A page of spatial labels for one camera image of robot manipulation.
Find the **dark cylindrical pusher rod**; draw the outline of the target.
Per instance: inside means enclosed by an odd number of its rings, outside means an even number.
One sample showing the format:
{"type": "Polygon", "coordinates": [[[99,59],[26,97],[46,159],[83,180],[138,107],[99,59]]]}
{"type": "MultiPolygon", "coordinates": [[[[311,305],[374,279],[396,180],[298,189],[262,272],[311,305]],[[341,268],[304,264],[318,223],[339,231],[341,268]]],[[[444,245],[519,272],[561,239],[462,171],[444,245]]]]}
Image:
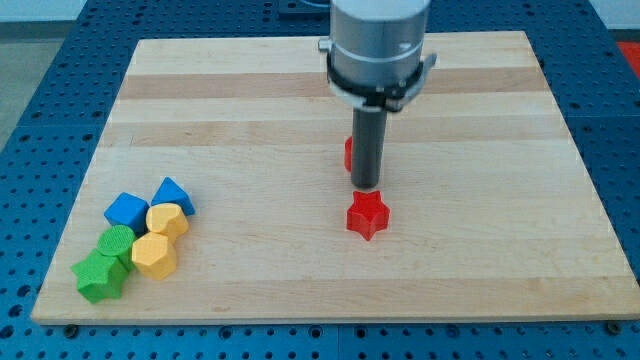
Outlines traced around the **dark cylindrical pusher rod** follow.
{"type": "Polygon", "coordinates": [[[353,111],[351,181],[357,188],[374,188],[379,182],[386,119],[384,111],[353,111]]]}

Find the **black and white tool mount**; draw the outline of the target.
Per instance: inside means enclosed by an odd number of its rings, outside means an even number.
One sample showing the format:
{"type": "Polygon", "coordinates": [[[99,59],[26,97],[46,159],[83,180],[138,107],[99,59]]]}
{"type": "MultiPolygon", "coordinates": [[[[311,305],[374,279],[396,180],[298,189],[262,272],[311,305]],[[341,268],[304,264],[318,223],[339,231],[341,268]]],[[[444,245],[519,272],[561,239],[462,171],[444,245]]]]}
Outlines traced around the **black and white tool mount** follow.
{"type": "Polygon", "coordinates": [[[333,68],[330,57],[333,47],[334,43],[329,38],[318,40],[318,51],[326,54],[329,89],[355,110],[364,112],[400,112],[420,94],[429,71],[437,61],[437,54],[430,53],[418,63],[417,69],[405,80],[388,86],[365,86],[350,82],[333,68]]]}

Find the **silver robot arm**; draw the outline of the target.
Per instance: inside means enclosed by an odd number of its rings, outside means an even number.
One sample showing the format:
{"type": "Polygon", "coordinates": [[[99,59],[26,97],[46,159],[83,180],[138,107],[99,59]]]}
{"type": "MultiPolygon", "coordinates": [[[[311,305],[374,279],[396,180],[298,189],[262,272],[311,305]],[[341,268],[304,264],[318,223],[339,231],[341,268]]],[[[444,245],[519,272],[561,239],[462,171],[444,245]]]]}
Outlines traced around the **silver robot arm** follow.
{"type": "Polygon", "coordinates": [[[422,55],[429,0],[333,0],[326,55],[330,90],[353,108],[351,181],[379,183],[387,115],[423,89],[437,55],[422,55]]]}

